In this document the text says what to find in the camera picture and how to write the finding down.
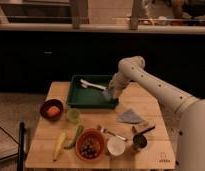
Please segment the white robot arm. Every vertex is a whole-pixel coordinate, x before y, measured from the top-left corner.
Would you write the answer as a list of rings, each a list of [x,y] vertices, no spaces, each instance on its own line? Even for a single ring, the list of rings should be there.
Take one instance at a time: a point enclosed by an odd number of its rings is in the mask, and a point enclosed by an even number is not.
[[[144,67],[142,56],[121,59],[109,82],[111,97],[117,99],[129,82],[134,81],[180,115],[176,171],[205,171],[205,99],[149,74]]]

